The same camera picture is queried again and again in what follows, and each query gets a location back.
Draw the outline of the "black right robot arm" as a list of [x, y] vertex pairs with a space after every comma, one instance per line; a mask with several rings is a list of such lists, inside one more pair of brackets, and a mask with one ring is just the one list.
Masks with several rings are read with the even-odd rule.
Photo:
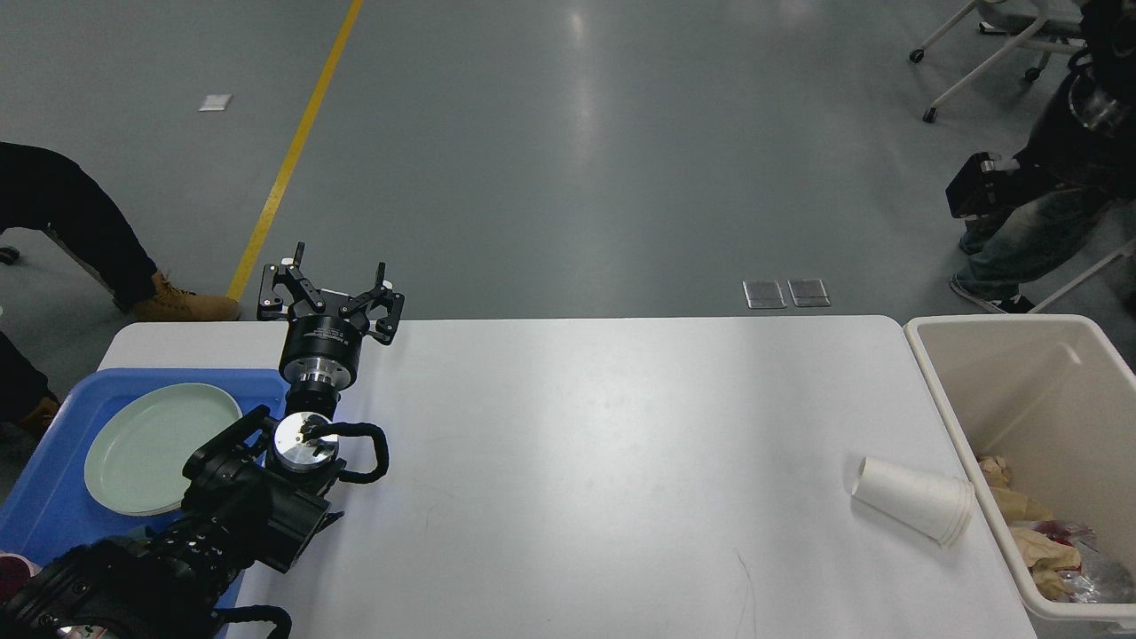
[[1083, 1], [1086, 45], [1011, 163], [974, 153], [946, 186], [954, 218], [974, 219], [1084, 186], [1133, 199], [1133, 3]]

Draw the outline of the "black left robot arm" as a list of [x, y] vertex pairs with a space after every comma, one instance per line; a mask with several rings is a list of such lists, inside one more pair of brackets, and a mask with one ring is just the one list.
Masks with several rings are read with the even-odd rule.
[[287, 638], [289, 612], [272, 605], [223, 608], [244, 570], [284, 573], [339, 521], [327, 493], [368, 486], [390, 467], [387, 440], [371, 423], [334, 418], [358, 377], [364, 339], [392, 343], [406, 297], [385, 279], [361, 294], [315, 288], [302, 274], [304, 244], [261, 275], [259, 320], [289, 324], [279, 377], [281, 417], [267, 406], [231, 423], [187, 454], [181, 517], [143, 540], [112, 536], [80, 545], [3, 598], [11, 638], [212, 638], [236, 623], [272, 623]]

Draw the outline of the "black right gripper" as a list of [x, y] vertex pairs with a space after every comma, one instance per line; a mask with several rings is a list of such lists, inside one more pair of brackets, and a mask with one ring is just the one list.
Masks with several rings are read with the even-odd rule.
[[1125, 109], [1120, 124], [1092, 128], [1074, 108], [1087, 101], [1093, 89], [1087, 77], [1068, 75], [1035, 122], [1017, 158], [982, 151], [966, 159], [945, 189], [951, 216], [974, 219], [1009, 213], [1047, 193], [1056, 181], [1131, 199], [1133, 103], [1120, 103]]

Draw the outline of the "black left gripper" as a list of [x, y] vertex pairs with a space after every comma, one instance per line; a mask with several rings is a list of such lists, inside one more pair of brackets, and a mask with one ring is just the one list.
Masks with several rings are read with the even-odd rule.
[[386, 263], [381, 262], [368, 291], [349, 296], [337, 317], [321, 315], [326, 299], [300, 268], [304, 247], [299, 241], [291, 258], [264, 264], [256, 320], [289, 320], [281, 377], [291, 384], [316, 381], [345, 390], [358, 377], [364, 335], [393, 345], [406, 296], [385, 279]]

